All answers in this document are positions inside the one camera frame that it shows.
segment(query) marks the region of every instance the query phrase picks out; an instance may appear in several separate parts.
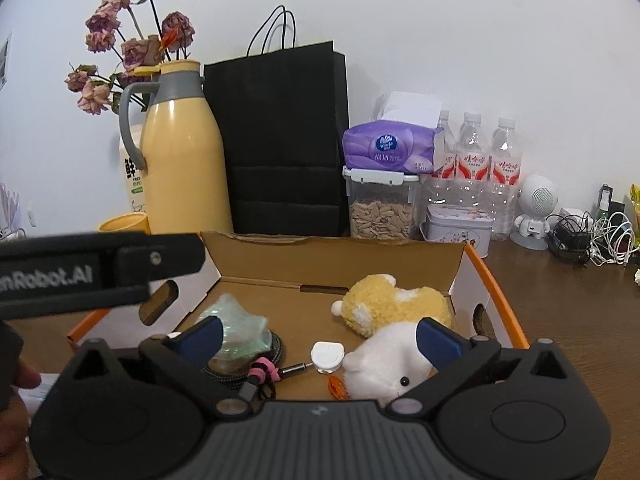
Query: plastic water bottle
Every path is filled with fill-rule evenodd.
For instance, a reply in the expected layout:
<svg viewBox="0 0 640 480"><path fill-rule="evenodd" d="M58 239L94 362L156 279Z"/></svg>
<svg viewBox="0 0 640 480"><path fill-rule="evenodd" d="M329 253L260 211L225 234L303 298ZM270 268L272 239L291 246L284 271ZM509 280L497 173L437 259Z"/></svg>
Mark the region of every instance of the plastic water bottle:
<svg viewBox="0 0 640 480"><path fill-rule="evenodd" d="M498 129L494 131L491 158L491 181L515 186L520 180L522 148L515 133L513 119L498 119Z"/></svg>
<svg viewBox="0 0 640 480"><path fill-rule="evenodd" d="M456 180L461 206L479 206L484 184L489 175L490 156L482 132L482 116L465 113L465 122L460 128L460 139L456 145Z"/></svg>
<svg viewBox="0 0 640 480"><path fill-rule="evenodd" d="M421 222L426 219L429 205L458 203L453 181L456 175L456 136L449 126L448 110L440 112L438 127L444 130L444 164L431 175L422 175L420 178L418 218Z"/></svg>
<svg viewBox="0 0 640 480"><path fill-rule="evenodd" d="M442 110L438 127L444 131L444 164L442 168L433 173L433 177L444 180L453 179L456 176L456 136L449 127L449 111Z"/></svg>
<svg viewBox="0 0 640 480"><path fill-rule="evenodd" d="M515 133L515 121L500 117L491 146L491 175L483 208L494 218L492 238L506 240L516 209L522 148Z"/></svg>

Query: white plush toy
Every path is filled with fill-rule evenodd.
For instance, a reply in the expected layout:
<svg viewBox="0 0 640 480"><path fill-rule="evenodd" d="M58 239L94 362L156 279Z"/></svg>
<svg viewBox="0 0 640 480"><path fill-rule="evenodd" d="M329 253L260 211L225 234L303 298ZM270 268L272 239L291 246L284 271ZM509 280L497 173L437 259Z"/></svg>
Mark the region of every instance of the white plush toy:
<svg viewBox="0 0 640 480"><path fill-rule="evenodd" d="M384 326L345 355L343 381L351 399L386 406L429 377L433 367L418 350L416 328L410 321Z"/></svg>

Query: white cable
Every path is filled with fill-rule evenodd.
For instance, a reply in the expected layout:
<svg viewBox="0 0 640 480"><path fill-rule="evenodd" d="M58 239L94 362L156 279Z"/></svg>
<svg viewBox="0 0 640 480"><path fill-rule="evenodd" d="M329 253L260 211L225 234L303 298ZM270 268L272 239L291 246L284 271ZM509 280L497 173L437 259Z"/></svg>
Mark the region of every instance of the white cable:
<svg viewBox="0 0 640 480"><path fill-rule="evenodd" d="M623 218L620 225L613 225L611 223L611 219L616 215L620 215ZM618 230L622 230L622 234L619 234L614 240L613 235L618 232ZM619 264L626 266L631 255L640 249L640 247L634 248L635 238L633 225L629 221L629 218L622 212L615 212L609 218L603 217L596 220L593 228L590 229L590 234L591 261L597 267L604 264ZM625 239L626 250L620 252L620 246ZM602 255L602 252L600 251L601 246L606 248L607 253L611 256L610 258L606 258Z"/></svg>

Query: human hand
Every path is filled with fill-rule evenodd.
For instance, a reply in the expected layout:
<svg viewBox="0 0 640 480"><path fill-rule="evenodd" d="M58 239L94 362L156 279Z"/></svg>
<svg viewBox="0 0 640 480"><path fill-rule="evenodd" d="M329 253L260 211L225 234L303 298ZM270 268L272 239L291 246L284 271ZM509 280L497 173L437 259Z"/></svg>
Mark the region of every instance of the human hand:
<svg viewBox="0 0 640 480"><path fill-rule="evenodd" d="M19 388L36 388L40 374L20 359L14 385ZM9 401L9 407L0 413L0 479L26 480L29 455L25 437L29 429L27 408L18 394Z"/></svg>

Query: box lid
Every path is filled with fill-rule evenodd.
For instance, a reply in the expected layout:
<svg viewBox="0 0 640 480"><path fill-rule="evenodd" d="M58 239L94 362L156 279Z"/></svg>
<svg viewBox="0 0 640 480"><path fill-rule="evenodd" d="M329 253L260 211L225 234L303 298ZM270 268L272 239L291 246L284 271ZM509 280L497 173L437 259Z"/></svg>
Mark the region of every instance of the box lid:
<svg viewBox="0 0 640 480"><path fill-rule="evenodd" d="M226 281L348 289L369 274L391 274L401 288L453 283L463 244L357 238L252 237L202 233Z"/></svg>
<svg viewBox="0 0 640 480"><path fill-rule="evenodd" d="M477 207L462 207L453 204L431 204L427 208L429 221L439 225L490 228L494 219Z"/></svg>
<svg viewBox="0 0 640 480"><path fill-rule="evenodd" d="M342 168L342 176L350 178L361 184L387 184L388 186L402 186L405 182L418 182L420 176L404 174L399 171L381 170L350 170L346 166Z"/></svg>

